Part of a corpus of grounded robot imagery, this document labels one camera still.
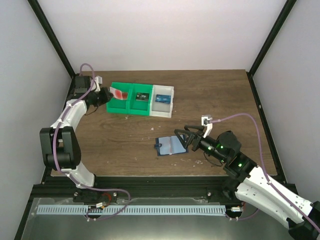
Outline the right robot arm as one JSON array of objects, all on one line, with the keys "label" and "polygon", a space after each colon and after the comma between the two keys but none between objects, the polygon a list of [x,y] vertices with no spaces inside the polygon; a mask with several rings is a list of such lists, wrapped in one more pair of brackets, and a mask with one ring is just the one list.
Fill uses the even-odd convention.
[{"label": "right robot arm", "polygon": [[231,179],[224,194],[248,203],[273,217],[295,240],[320,238],[320,203],[294,193],[263,171],[255,161],[241,152],[241,143],[230,130],[217,138],[205,135],[203,126],[186,125],[175,129],[175,135],[186,149],[202,150],[216,158]]}]

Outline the navy blue card holder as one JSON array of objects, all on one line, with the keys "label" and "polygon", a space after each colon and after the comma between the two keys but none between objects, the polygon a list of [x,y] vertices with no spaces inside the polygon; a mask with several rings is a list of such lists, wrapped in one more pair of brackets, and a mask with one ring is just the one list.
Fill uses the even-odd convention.
[{"label": "navy blue card holder", "polygon": [[185,154],[189,150],[185,149],[176,135],[157,137],[154,148],[158,156],[169,156],[176,154]]}]

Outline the red white card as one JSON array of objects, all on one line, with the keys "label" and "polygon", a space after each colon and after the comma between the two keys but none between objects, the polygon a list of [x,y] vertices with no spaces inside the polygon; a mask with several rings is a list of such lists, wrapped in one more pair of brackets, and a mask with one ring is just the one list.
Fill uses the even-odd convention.
[{"label": "red white card", "polygon": [[127,100],[128,99],[128,93],[123,92],[117,88],[110,87],[109,88],[110,93],[113,95],[113,97],[117,100]]}]

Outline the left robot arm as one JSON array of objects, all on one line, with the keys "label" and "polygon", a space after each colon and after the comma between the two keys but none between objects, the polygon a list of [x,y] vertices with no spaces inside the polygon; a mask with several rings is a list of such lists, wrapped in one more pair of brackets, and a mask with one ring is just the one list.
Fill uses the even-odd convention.
[{"label": "left robot arm", "polygon": [[98,108],[113,98],[107,87],[101,87],[101,76],[77,75],[58,119],[39,132],[43,163],[69,178],[77,188],[93,190],[95,174],[82,163],[76,129],[90,107]]}]

